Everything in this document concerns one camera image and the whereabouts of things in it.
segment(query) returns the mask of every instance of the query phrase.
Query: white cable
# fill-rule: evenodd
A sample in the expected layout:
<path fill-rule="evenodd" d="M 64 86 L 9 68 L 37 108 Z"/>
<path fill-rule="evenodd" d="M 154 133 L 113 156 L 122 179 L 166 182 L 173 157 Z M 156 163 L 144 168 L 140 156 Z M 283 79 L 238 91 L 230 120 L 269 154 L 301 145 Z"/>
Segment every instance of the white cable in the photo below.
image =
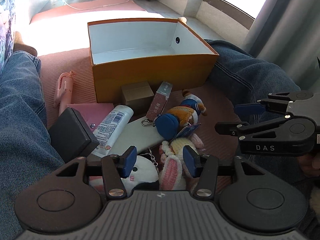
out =
<path fill-rule="evenodd" d="M 79 8 L 75 8 L 73 6 L 71 6 L 70 4 L 68 4 L 65 0 L 62 0 L 65 2 L 66 5 L 68 5 L 69 7 L 73 8 L 73 9 L 76 9 L 76 10 L 91 10 L 91 9 L 97 9 L 97 8 L 102 8 L 102 7 L 107 7 L 107 6 L 113 6 L 113 5 L 118 5 L 118 4 L 123 4 L 123 3 L 126 3 L 126 2 L 129 2 L 130 0 L 127 0 L 125 2 L 121 2 L 121 3 L 116 3 L 116 4 L 108 4 L 108 5 L 103 5 L 103 6 L 99 6 L 99 7 L 94 7 L 94 8 L 88 8 L 88 9 L 79 9 Z"/>

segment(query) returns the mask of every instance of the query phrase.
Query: plush toy tag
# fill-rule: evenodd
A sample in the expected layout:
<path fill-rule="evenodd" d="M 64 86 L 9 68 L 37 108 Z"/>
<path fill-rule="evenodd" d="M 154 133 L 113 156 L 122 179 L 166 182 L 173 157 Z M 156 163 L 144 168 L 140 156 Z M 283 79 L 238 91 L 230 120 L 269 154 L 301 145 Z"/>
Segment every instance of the plush toy tag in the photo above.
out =
<path fill-rule="evenodd" d="M 180 137 L 184 137 L 184 138 L 189 137 L 200 125 L 201 123 L 196 123 L 196 124 L 192 124 L 184 127 L 173 139 L 180 138 Z"/>

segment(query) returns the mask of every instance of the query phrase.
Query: orange box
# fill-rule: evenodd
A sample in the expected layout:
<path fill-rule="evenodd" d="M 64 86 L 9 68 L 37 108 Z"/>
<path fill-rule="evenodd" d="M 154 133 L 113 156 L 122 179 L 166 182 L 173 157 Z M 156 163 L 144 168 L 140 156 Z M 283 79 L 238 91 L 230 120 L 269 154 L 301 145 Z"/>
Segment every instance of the orange box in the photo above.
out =
<path fill-rule="evenodd" d="M 98 103 L 119 103 L 121 86 L 162 81 L 173 91 L 199 87 L 218 53 L 178 19 L 129 18 L 88 23 Z"/>

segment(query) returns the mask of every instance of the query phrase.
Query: white power bank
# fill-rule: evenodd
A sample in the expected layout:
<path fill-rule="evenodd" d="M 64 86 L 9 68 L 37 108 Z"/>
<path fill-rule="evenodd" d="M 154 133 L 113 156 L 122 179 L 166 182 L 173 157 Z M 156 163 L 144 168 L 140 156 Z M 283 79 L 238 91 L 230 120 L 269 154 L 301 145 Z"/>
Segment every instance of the white power bank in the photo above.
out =
<path fill-rule="evenodd" d="M 130 146 L 135 146 L 137 148 L 137 153 L 139 154 L 164 141 L 164 138 L 158 134 L 156 127 L 153 127 L 152 125 L 143 126 L 141 124 L 141 122 L 146 119 L 146 117 L 142 117 L 128 123 L 109 150 L 108 155 L 122 155 Z"/>

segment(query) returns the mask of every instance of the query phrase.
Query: denim pant leg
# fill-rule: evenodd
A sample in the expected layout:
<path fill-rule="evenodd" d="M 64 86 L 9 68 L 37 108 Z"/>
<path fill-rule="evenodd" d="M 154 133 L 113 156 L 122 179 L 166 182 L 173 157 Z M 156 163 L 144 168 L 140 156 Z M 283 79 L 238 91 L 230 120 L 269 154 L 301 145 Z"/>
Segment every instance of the denim pant leg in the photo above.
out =
<path fill-rule="evenodd" d="M 233 105 L 257 102 L 258 99 L 268 98 L 268 93 L 300 90 L 279 66 L 255 59 L 229 42 L 206 41 L 220 55 L 209 80 Z M 240 118 L 253 124 L 279 116 L 265 112 L 261 116 L 240 116 Z M 304 178 L 294 157 L 251 155 L 249 159 L 289 183 Z"/>
<path fill-rule="evenodd" d="M 50 145 L 39 58 L 17 51 L 0 75 L 0 239 L 21 232 L 17 195 L 64 163 Z"/>

